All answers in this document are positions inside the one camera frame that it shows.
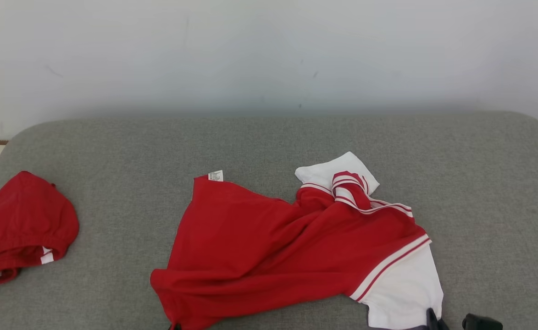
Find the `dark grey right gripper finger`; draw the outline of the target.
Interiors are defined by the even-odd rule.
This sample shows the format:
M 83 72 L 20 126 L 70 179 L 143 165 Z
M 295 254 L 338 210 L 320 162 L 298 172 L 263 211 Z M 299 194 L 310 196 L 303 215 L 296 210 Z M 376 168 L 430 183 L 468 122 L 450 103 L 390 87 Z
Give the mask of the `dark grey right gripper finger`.
M 449 330 L 447 324 L 441 318 L 437 318 L 432 308 L 427 310 L 427 328 L 428 330 Z

